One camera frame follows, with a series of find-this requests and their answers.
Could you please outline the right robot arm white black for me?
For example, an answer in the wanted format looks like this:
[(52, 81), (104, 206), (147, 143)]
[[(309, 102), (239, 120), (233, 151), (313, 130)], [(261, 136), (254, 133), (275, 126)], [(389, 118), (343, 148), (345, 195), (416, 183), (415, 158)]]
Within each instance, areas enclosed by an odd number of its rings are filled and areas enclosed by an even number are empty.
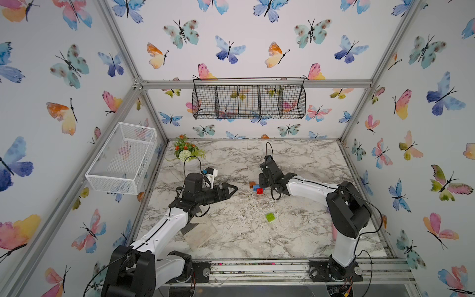
[(332, 224), (336, 230), (335, 247), (325, 268), (314, 268), (318, 282), (329, 279), (344, 280), (352, 278), (360, 281), (355, 269), (356, 248), (362, 230), (368, 225), (372, 210), (353, 183), (345, 181), (340, 184), (325, 184), (311, 181), (295, 173), (284, 174), (271, 155), (260, 164), (262, 173), (259, 184), (270, 188), (271, 193), (280, 196), (307, 198), (328, 208)]

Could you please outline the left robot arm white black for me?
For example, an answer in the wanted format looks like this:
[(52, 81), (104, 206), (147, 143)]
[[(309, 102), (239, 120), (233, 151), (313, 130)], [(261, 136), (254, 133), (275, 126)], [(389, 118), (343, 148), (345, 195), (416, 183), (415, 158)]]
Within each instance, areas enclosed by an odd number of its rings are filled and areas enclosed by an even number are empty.
[(165, 216), (141, 238), (113, 251), (110, 263), (99, 271), (105, 274), (103, 297), (152, 297), (171, 280), (186, 283), (193, 278), (190, 255), (173, 251), (163, 259), (158, 256), (202, 206), (226, 201), (238, 191), (232, 184), (215, 185), (216, 176), (212, 168), (188, 174), (183, 185), (176, 188), (176, 197)]

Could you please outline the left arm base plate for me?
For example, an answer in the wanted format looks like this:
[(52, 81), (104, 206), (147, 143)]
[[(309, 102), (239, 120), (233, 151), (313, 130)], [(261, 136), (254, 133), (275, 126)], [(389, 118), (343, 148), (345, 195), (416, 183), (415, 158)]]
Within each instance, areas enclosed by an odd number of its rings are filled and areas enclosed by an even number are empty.
[(211, 264), (210, 262), (197, 262), (192, 261), (190, 264), (186, 264), (184, 272), (178, 277), (169, 279), (166, 284), (204, 284), (209, 283), (211, 276)]

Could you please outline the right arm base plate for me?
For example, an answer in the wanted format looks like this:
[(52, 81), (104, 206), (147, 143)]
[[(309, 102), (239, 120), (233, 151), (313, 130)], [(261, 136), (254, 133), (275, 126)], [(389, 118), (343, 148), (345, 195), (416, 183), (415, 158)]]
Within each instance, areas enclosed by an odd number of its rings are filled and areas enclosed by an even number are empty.
[(330, 258), (327, 261), (310, 261), (309, 278), (313, 282), (362, 282), (362, 270), (356, 261), (347, 267)]

